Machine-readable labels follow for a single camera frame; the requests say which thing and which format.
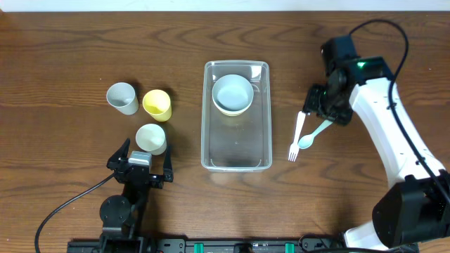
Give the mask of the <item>pale green cup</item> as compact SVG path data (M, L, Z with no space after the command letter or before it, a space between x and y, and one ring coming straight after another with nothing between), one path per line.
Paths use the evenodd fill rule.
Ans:
M136 144L152 155L161 155L167 149L167 139L163 128L157 124L143 125L136 132Z

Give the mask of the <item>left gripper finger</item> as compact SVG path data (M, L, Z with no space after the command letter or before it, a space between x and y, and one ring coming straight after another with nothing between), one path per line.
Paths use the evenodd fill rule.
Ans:
M122 146L108 159L106 167L110 170L118 170L124 163L127 163L130 139L127 138Z
M165 152L165 160L163 163L163 176L165 182L172 182L174 180L170 146L167 147Z

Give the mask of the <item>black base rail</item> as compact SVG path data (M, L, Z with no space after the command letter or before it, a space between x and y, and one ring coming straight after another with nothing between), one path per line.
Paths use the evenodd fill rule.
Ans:
M67 244L69 253L312 253L312 252L367 252L359 247L345 247L339 240L302 237L299 240L184 240L177 239L106 239Z

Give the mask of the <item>light blue plastic spoon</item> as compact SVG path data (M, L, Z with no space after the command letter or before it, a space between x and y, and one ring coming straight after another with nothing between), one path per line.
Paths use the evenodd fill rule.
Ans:
M314 139L332 123L330 120L324 120L312 133L301 137L297 143L299 148L302 150L309 148L314 143Z

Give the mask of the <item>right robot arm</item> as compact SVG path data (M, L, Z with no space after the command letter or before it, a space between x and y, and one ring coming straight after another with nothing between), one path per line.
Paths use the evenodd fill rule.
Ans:
M340 125L357 114L384 165L388 192L369 222L344 232L346 247L389 250L449 236L449 173L402 105L381 57L360 58L349 35L321 47L327 82L313 85L303 112Z

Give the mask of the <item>yellow cup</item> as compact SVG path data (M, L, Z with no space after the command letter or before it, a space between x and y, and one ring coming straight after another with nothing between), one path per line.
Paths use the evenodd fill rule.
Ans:
M143 97L144 110L156 121L166 122L172 116L171 99L163 90L154 89Z

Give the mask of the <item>grey cup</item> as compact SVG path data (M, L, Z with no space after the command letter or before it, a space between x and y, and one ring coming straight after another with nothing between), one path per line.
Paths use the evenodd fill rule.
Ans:
M126 82L113 84L107 90L106 100L109 105L124 115L133 115L139 109L139 102L134 87Z

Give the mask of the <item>clear plastic container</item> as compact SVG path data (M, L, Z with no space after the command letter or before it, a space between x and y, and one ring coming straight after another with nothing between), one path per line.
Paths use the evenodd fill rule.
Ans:
M251 106L235 117L222 114L212 100L215 82L228 74L246 78L255 92ZM271 88L267 63L216 60L205 64L201 164L218 172L256 172L272 165Z

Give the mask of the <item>grey bowl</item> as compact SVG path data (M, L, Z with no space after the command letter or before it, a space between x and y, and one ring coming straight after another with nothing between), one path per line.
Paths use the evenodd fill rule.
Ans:
M212 100L227 110L240 110L251 105L254 98L251 83L237 74L219 78L212 87Z

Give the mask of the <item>yellow bowl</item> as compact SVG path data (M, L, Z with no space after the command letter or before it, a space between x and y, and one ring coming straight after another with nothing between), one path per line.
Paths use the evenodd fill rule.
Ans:
M222 114L229 116L229 117L239 116L239 115L243 114L250 107L250 105L248 105L240 110L227 110L227 109L221 107L219 104L215 104L215 106Z

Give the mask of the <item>white plastic fork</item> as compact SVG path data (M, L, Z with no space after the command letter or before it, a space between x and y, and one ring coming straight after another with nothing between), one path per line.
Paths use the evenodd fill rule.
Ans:
M298 142L300 140L300 134L302 131L302 127L304 126L306 114L302 111L298 112L297 119L296 119L296 125L295 125L295 133L294 133L294 139L290 145L289 148L289 154L288 154L288 161L294 162L298 156L298 152L300 150L300 147L298 146Z

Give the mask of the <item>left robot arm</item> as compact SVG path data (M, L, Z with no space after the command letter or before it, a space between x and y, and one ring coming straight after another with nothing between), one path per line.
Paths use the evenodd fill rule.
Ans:
M122 194L108 197L101 205L103 222L99 252L155 252L155 243L139 235L143 213L152 188L163 188L174 180L171 148L166 148L163 174L152 174L151 154L128 153L130 140L108 159L106 167L112 177L124 186Z

